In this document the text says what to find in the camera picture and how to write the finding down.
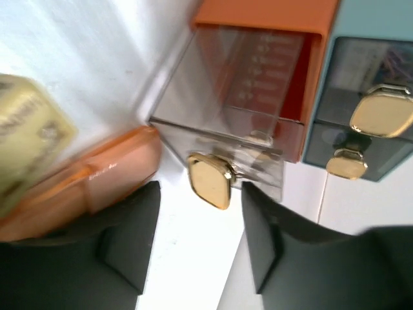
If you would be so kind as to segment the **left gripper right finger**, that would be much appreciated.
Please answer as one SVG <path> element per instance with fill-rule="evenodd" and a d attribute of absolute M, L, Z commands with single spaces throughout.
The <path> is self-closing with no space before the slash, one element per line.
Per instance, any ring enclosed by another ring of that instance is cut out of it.
<path fill-rule="evenodd" d="M 318 225 L 253 183 L 241 204 L 256 293 L 265 309 L 411 309 L 412 228 L 356 235 Z"/>

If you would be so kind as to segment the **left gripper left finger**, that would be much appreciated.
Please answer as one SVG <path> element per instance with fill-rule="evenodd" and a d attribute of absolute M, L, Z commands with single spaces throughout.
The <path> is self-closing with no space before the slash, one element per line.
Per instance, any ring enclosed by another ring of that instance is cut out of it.
<path fill-rule="evenodd" d="M 2 309 L 134 309 L 161 203 L 150 181 L 44 237 L 1 244 Z"/>

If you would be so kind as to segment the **orange highlighter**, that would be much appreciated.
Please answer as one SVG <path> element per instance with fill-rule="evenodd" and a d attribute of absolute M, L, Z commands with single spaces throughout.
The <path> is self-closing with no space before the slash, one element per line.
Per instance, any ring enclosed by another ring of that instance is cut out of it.
<path fill-rule="evenodd" d="M 37 238 L 94 214 L 143 186 L 158 170 L 158 130 L 140 126 L 78 156 L 33 186 L 4 218 L 1 241 Z"/>

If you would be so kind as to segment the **teal orange drawer box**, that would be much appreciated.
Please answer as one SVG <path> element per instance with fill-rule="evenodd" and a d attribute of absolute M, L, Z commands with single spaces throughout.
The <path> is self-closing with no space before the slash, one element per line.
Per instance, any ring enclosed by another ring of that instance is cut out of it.
<path fill-rule="evenodd" d="M 412 2 L 203 1 L 149 121 L 220 209 L 286 162 L 379 182 L 412 155 Z"/>

